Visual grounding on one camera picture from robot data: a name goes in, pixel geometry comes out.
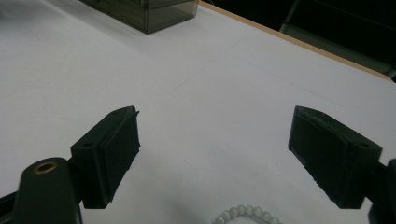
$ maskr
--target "wooden trim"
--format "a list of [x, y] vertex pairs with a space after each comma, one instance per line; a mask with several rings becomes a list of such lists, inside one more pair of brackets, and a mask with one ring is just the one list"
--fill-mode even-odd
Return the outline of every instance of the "wooden trim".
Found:
[[210, 5], [210, 4], [208, 4], [208, 3], [204, 2], [204, 1], [199, 1], [199, 5], [201, 5], [202, 7], [209, 8], [209, 9], [211, 9], [213, 11], [216, 11], [216, 12], [218, 12], [220, 14], [223, 14], [225, 16], [228, 16], [230, 18], [233, 18], [234, 20], [241, 21], [242, 23], [245, 23], [245, 24], [250, 25], [250, 26], [252, 26], [254, 28], [257, 28], [259, 30], [264, 31], [265, 33], [268, 33], [270, 35], [275, 35], [275, 36], [277, 36], [279, 38], [282, 38], [282, 39], [284, 39], [286, 41], [289, 41], [290, 43], [293, 43], [293, 44], [298, 45], [300, 47], [303, 47], [305, 49], [309, 49], [311, 51], [314, 51], [315, 53], [318, 53], [320, 55], [323, 55], [323, 56], [326, 56], [326, 57], [331, 58], [333, 60], [336, 60], [337, 62], [347, 64], [347, 65], [349, 65], [351, 67], [360, 69], [361, 71], [370, 73], [370, 74], [372, 74], [372, 75], [374, 75], [376, 77], [381, 77], [381, 78], [384, 78], [387, 81], [393, 82], [392, 79], [390, 79], [390, 77], [387, 77], [387, 76], [385, 76], [385, 75], [383, 75], [383, 74], [381, 74], [379, 72], [376, 72], [375, 70], [372, 70], [370, 68], [364, 67], [364, 66], [362, 66], [362, 65], [360, 65], [358, 63], [353, 63], [353, 62], [351, 62], [351, 61], [349, 61], [349, 60], [347, 60], [345, 58], [342, 58], [340, 56], [332, 54], [332, 53], [330, 53], [330, 52], [328, 52], [326, 50], [319, 49], [319, 48], [314, 47], [312, 45], [309, 45], [309, 44], [307, 44], [307, 43], [305, 43], [305, 42], [303, 42], [301, 40], [295, 39], [295, 38], [293, 38], [291, 36], [288, 36], [288, 35], [284, 35], [284, 34], [278, 32], [276, 30], [273, 30], [273, 29], [270, 29], [270, 28], [268, 28], [266, 26], [258, 24], [257, 22], [250, 21], [250, 20], [248, 20], [246, 18], [243, 18], [241, 16], [233, 14], [232, 12], [226, 11], [226, 10], [224, 10], [222, 8], [215, 7], [215, 6]]

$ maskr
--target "pearl necklace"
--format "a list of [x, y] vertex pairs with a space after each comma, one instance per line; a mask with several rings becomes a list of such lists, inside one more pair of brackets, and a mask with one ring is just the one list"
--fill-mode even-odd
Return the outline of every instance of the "pearl necklace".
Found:
[[247, 216], [255, 216], [262, 218], [268, 224], [282, 224], [279, 222], [277, 217], [271, 217], [269, 212], [262, 211], [262, 208], [259, 206], [253, 207], [251, 205], [244, 206], [238, 205], [237, 207], [232, 207], [230, 210], [225, 210], [215, 219], [215, 224], [225, 224], [228, 221], [236, 218], [236, 217], [247, 217]]

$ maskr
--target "white surface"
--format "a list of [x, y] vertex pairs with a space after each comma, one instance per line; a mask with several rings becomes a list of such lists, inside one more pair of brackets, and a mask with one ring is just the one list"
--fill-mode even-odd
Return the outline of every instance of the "white surface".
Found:
[[153, 35], [77, 0], [0, 1], [0, 195], [35, 161], [135, 105], [141, 152], [85, 223], [210, 223], [253, 204], [281, 222], [368, 223], [339, 210], [288, 151], [293, 108], [339, 119], [396, 158], [396, 89], [199, 7]]

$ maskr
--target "white bead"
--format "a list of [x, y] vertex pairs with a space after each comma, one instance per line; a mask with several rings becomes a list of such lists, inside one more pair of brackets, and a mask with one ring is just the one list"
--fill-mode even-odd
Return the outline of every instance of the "white bead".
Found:
[[260, 208], [260, 207], [255, 207], [255, 208], [254, 208], [254, 215], [255, 215], [256, 217], [262, 217], [262, 208]]
[[279, 219], [277, 219], [277, 217], [271, 217], [271, 224], [279, 224]]
[[246, 211], [247, 211], [247, 209], [246, 209], [246, 207], [244, 206], [244, 205], [238, 205], [238, 213], [239, 213], [239, 216], [242, 216], [242, 215], [244, 215], [245, 213], [246, 213]]
[[236, 209], [235, 207], [230, 208], [230, 216], [231, 217], [237, 217], [238, 214], [238, 209]]
[[224, 219], [223, 219], [222, 217], [216, 217], [215, 223], [216, 223], [216, 224], [224, 224], [225, 221], [224, 221]]
[[247, 214], [250, 216], [253, 215], [253, 206], [251, 206], [251, 205], [247, 206]]
[[231, 219], [230, 213], [228, 213], [227, 210], [221, 213], [221, 217], [224, 219], [224, 221], [229, 221]]
[[264, 219], [266, 222], [269, 222], [271, 220], [271, 214], [269, 212], [263, 212], [262, 219]]

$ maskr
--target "plastic box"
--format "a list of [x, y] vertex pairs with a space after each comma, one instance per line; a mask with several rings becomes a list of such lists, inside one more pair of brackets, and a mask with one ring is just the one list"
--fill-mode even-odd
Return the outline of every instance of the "plastic box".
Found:
[[193, 18], [198, 5], [198, 0], [80, 1], [146, 34]]

